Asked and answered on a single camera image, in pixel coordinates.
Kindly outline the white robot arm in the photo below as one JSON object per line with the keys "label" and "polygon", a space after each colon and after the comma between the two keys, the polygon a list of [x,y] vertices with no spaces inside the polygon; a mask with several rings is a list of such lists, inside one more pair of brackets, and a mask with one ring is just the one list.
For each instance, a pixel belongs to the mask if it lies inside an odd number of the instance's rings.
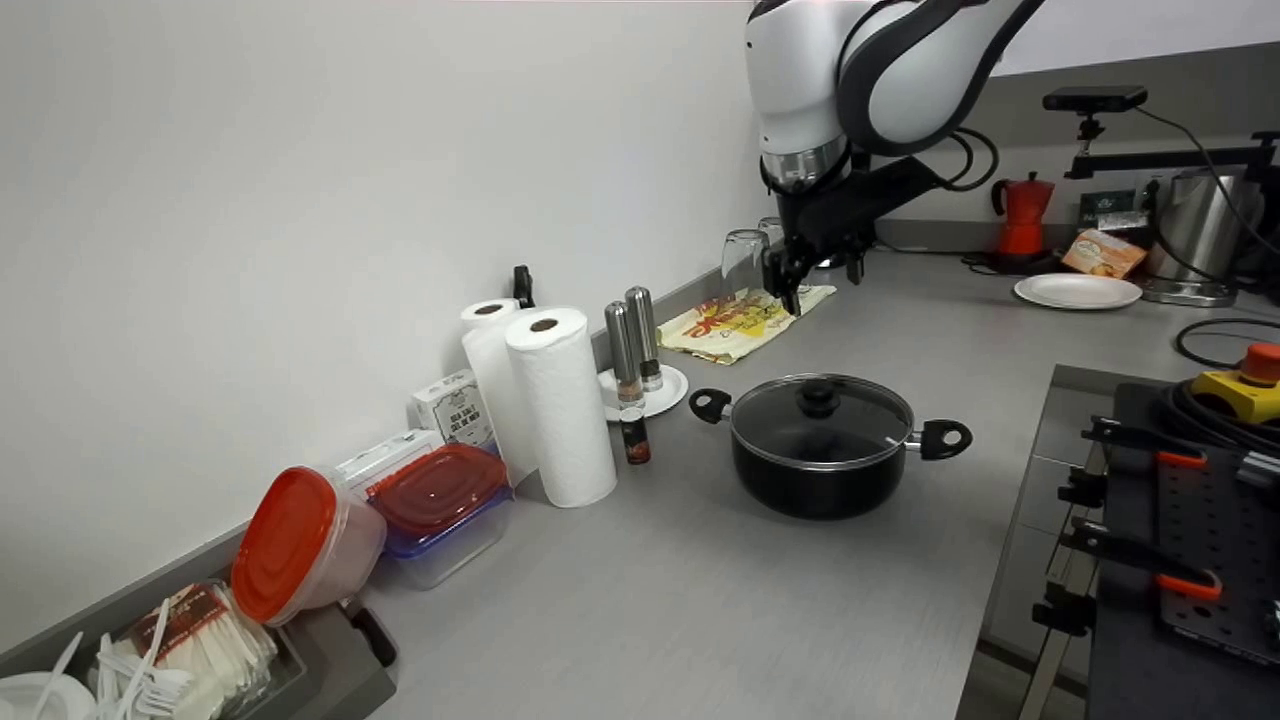
{"label": "white robot arm", "polygon": [[743,70],[783,231],[764,289],[786,314],[817,264],[861,268],[879,217],[950,187],[918,154],[967,140],[964,115],[1041,3],[750,0]]}

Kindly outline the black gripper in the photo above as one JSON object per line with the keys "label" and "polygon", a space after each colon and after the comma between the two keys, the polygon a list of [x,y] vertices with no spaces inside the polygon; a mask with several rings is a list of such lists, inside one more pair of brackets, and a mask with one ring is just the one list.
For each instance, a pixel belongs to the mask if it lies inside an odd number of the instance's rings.
{"label": "black gripper", "polygon": [[856,251],[867,230],[890,210],[936,187],[936,172],[917,156],[890,161],[871,172],[818,179],[808,187],[781,187],[783,251],[761,259],[764,289],[804,317],[818,306],[825,285],[801,285],[794,268],[826,255]]}

